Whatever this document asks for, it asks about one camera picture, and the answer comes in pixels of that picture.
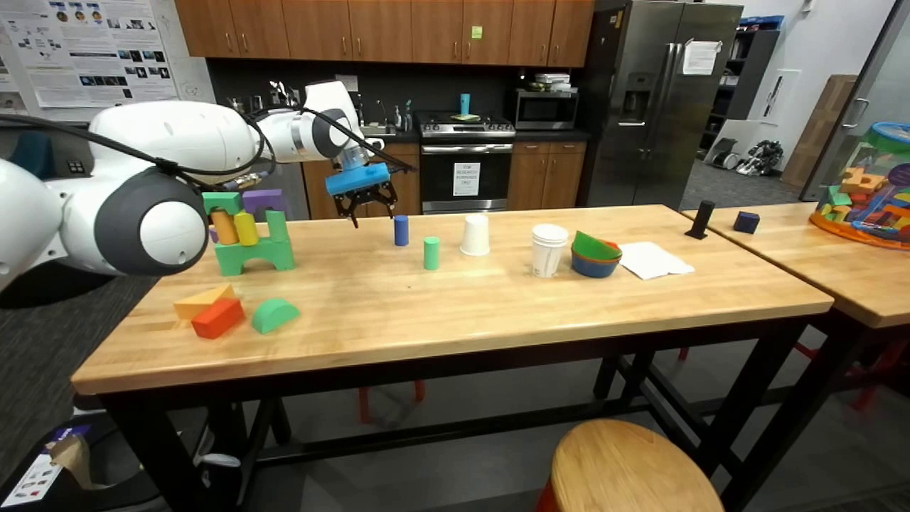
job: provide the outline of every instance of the refrigerator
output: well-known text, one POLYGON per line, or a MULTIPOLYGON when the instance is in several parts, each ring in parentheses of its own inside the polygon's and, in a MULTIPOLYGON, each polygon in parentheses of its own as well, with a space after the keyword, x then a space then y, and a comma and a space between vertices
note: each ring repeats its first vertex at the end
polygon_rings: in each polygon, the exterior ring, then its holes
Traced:
POLYGON ((580 74, 580 204, 681 208, 742 4, 604 0, 580 74))

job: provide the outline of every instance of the floor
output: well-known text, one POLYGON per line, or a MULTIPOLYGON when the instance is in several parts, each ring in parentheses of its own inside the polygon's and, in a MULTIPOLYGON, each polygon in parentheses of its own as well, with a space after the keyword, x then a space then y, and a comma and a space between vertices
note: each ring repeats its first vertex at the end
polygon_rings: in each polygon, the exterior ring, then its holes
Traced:
MULTIPOLYGON (((765 177, 737 177, 695 168, 682 208, 700 198, 717 204, 788 202, 796 189, 765 177)), ((87 295, 50 306, 0 306, 0 477, 26 458, 41 431, 71 411, 68 374, 131 310, 155 279, 117 279, 87 295)), ((685 364, 663 351, 690 398, 722 394, 748 343, 700 346, 685 364)), ((792 356, 783 380, 802 370, 792 356)), ((409 404, 409 383, 374 390, 375 421, 360 423, 357 391, 291 398, 299 437, 333 437, 408 423, 492 414, 526 407, 566 404, 590 394, 596 364, 552 364, 472 379, 431 380, 428 401, 409 404)), ((882 390, 867 411, 850 410, 850 391, 837 394, 801 437, 779 471, 755 498, 755 512, 887 512, 910 502, 910 401, 882 390)), ((739 444, 748 444, 773 410, 764 410, 739 444)), ((569 430, 542 425, 434 445, 387 448, 320 462, 264 470, 252 509, 316 512, 518 512, 533 509, 546 481, 557 437, 569 430)))

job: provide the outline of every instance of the microwave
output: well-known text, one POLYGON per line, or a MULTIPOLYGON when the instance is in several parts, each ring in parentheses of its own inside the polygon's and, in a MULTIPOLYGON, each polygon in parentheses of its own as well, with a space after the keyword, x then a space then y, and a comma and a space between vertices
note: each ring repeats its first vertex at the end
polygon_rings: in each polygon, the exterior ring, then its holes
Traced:
POLYGON ((513 121, 515 127, 576 127, 577 91, 515 91, 513 121))

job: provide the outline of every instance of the wooden table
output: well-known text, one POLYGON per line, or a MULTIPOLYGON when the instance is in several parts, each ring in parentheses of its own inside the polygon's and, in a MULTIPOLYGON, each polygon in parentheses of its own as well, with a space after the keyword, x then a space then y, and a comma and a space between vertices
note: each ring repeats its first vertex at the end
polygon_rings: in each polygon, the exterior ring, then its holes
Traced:
POLYGON ((833 310, 818 320, 828 340, 745 458, 742 477, 725 488, 729 509, 742 509, 764 487, 862 346, 910 340, 910 253, 826 233, 808 221, 813 208, 812 202, 719 208, 711 216, 714 233, 833 295, 833 310), (739 211, 761 212, 756 233, 735 231, 739 211))
POLYGON ((293 221, 299 268, 291 272, 253 268, 225 279, 209 253, 189 272, 162 279, 71 383, 109 407, 175 509, 219 509, 165 410, 764 339, 705 440, 729 448, 773 379, 768 366, 786 360, 808 316, 830 306, 828 292, 719 235, 682 235, 690 219, 668 208, 492 212, 486 259, 458 253, 461 216, 409 221, 409 246, 394 246, 390 219, 363 219, 360 231, 346 219, 293 221), (695 272, 583 279, 564 262, 556 279, 537 279, 530 268, 537 221, 657 241, 695 272), (422 268, 425 235, 442 235, 442 270, 422 268), (279 295, 306 316, 274 336, 236 326, 203 340, 171 306, 223 280, 249 310, 279 295))

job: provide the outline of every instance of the orange block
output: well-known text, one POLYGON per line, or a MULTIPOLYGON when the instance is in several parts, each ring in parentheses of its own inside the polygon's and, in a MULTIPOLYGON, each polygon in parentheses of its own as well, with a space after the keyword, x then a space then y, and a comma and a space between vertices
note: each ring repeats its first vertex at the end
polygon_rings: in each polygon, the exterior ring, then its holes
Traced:
POLYGON ((236 299, 233 285, 223 285, 223 287, 181 299, 181 302, 175 302, 175 312, 181 317, 198 317, 205 306, 210 306, 223 299, 236 299))
POLYGON ((240 299, 223 299, 223 302, 205 306, 195 317, 195 329, 198 329, 199 339, 219 339, 223 332, 229 332, 232 326, 243 324, 245 317, 249 317, 249 312, 240 303, 240 299))

